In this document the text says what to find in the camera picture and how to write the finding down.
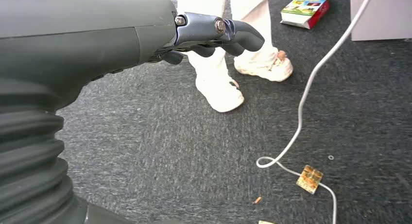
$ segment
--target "gray carpet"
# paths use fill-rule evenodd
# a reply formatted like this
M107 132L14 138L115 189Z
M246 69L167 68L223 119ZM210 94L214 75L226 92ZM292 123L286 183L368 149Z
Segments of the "gray carpet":
M274 44L288 52L293 76L282 83L244 76L230 57L246 98L233 112L208 106L187 60L142 65L86 86L59 112L75 191L137 223L331 223L325 189L310 195L296 176L255 165L289 142L312 68L350 22L349 0L331 0L312 30L279 24L290 1L270 6ZM411 58L412 43L404 40L347 41L315 79L302 133L282 162L325 174L338 197L338 223L412 223Z

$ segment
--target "shoe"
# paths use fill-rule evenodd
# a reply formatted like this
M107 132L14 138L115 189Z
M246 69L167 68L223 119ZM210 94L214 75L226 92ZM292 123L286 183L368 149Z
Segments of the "shoe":
M240 106L244 97L238 90L239 84L229 75L219 77L197 76L196 88L218 112L228 112Z
M286 53L278 51L277 48L274 48L269 60L247 63L235 61L235 68L241 74L259 76L272 82L282 82L289 78L293 72L292 63L287 58Z

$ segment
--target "person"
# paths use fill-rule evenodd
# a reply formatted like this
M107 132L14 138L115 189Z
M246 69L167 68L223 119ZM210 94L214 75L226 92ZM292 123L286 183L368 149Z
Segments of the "person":
M245 51L235 58L235 69L248 75L257 75L270 81L281 82L293 71L284 51L272 45L271 18L268 0L230 0L232 19L249 23L264 37L265 43L257 52ZM225 0L177 0L178 12L192 12L221 17ZM244 97L238 83L227 70L225 51L216 48L211 57L187 53L196 70L196 87L206 97L210 106L219 112L231 111L240 106Z

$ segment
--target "white wire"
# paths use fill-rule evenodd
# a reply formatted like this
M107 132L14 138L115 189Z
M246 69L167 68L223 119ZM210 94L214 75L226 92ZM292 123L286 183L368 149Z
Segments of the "white wire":
M312 73L310 73L308 82L306 83L305 91L303 92L302 99L300 100L299 107L298 107L298 110L297 110L297 116L298 116L297 130L296 130L295 134L293 135L292 139L289 141L288 145L283 149L283 151L276 158L272 158L272 157L268 157L268 156L260 157L256 161L256 165L258 167L267 168L267 167L270 167L271 165L277 163L282 169L284 169L284 170L286 170L286 171L288 171L292 174L297 174L298 176L300 176L299 173L287 169L286 167L284 167L278 161L286 154L286 152L289 150L289 148L293 145L293 143L295 142L296 138L298 137L298 135L300 133L300 130L302 129L303 105L305 104L306 98L308 97L308 93L309 93L310 87L312 86L313 79L316 76L316 73L321 68L321 66L339 49L339 47L348 38L349 34L352 32L353 27L358 23L359 18L362 16L362 14L363 14L366 6L368 5L369 1L370 0L363 0L362 4L360 5L360 8L359 8L358 12L356 13L355 17L352 19L352 22L350 23L350 25L348 26L348 28L346 29L346 31L344 32L342 37L338 40L338 42L335 44L335 46L333 46L333 48L318 62L318 64L312 70ZM264 159L270 160L271 162L266 163L266 164L260 164L260 161L264 160ZM327 189L332 194L332 198L333 198L333 221L332 221L332 223L336 224L336 212L337 212L337 210L336 210L337 209L337 204L336 203L337 202L336 202L335 193L333 193L332 189L330 189L326 185L324 185L322 183L320 183L320 185L322 187L324 187L325 189Z

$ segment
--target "metal bolt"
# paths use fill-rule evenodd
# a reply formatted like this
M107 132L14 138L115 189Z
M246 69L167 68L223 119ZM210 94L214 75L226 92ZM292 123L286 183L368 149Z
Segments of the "metal bolt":
M223 22L223 19L217 18L217 19L215 20L215 29L216 29L216 31L217 31L218 33L220 33L220 34L223 34L223 33L224 33L224 31L226 30L226 26L225 26L225 24L224 24L224 22Z
M186 24L186 20L184 17L182 16L177 16L174 18L174 22L176 23L176 25L178 26L184 26Z

